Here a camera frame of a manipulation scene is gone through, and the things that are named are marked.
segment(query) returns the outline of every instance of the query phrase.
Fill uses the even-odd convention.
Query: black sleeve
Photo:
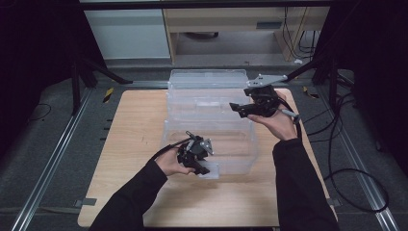
[[[156,162],[150,160],[115,192],[89,230],[144,230],[142,215],[152,206],[166,180]]]
[[[273,159],[282,231],[339,230],[302,141],[280,141],[273,149]]]

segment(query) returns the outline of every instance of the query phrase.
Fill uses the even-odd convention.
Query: plastic storage box
[[[243,92],[247,81],[244,70],[173,70],[162,146],[187,138],[190,131],[211,139],[215,152],[202,163],[210,170],[202,177],[247,174],[258,157],[254,126],[229,106],[250,102]]]

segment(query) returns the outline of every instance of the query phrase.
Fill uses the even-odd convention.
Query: hand
[[[189,174],[195,172],[192,167],[182,167],[177,162],[177,149],[178,147],[171,148],[156,159],[156,163],[159,168],[165,173],[166,176],[170,176],[175,173]]]
[[[286,100],[286,96],[279,92],[276,93],[279,97]],[[279,105],[279,109],[286,109],[282,104]],[[281,141],[287,141],[297,138],[296,132],[293,126],[293,120],[288,115],[283,114],[281,111],[276,111],[271,117],[263,117],[261,115],[248,115],[248,118],[254,122],[264,124],[269,131]]]

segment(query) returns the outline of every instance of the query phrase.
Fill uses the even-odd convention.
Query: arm
[[[248,118],[265,125],[281,140],[272,152],[276,168],[278,217],[281,229],[339,230],[318,175],[302,141],[296,136],[292,119],[280,111],[271,117],[249,115]]]
[[[147,164],[109,199],[89,231],[144,230],[142,215],[152,206],[157,193],[175,173],[188,174],[193,168],[177,163],[176,149]]]

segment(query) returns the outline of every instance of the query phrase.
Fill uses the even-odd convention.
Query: black floor
[[[117,69],[115,71],[131,80],[166,81],[169,77],[169,69],[166,68],[146,68],[138,71]],[[248,67],[247,73],[249,78],[254,78],[258,73],[287,74],[288,69]],[[66,208],[74,208],[75,200],[85,197],[104,145],[104,139],[109,132],[106,129],[111,123],[109,119],[115,115],[120,95],[125,90],[135,89],[120,86],[102,75],[98,75],[98,79],[99,83],[90,95],[89,104],[39,204],[40,208],[62,208],[62,210],[58,213],[38,210],[27,230],[86,230],[77,224],[76,212],[69,213]],[[114,93],[108,103],[103,103],[106,90],[110,87],[114,88]],[[308,93],[317,94],[319,98],[306,94],[302,87],[307,87]],[[323,100],[326,86],[313,86],[310,81],[310,73],[291,81],[285,88],[292,91],[303,121],[326,110]],[[348,90],[339,88],[339,93],[345,95]],[[72,110],[70,81],[63,81],[45,90],[40,103],[41,105],[38,105],[33,113],[33,120],[28,122],[25,131],[15,141],[8,153],[8,158],[0,168],[0,230],[12,228],[18,212],[35,187],[70,119]],[[328,112],[323,113],[304,124],[305,132],[315,132],[327,125],[331,119]],[[365,119],[361,116],[360,109],[353,107],[352,102],[344,105],[342,122],[343,131],[347,133],[368,171],[387,189],[390,195],[389,210],[399,230],[408,230],[407,177],[398,168],[392,156],[376,150],[376,140]],[[325,140],[329,138],[329,133],[330,129],[309,137],[323,176],[328,174],[329,145]],[[341,139],[341,136],[337,136],[332,143],[333,169],[352,167]],[[361,206],[370,207],[360,181],[354,173],[341,174],[335,179],[338,188],[348,198]],[[381,227],[376,214],[361,212],[341,199],[329,181],[326,182],[326,186],[331,197],[339,198],[343,203],[343,206],[336,208],[341,230],[393,230]]]

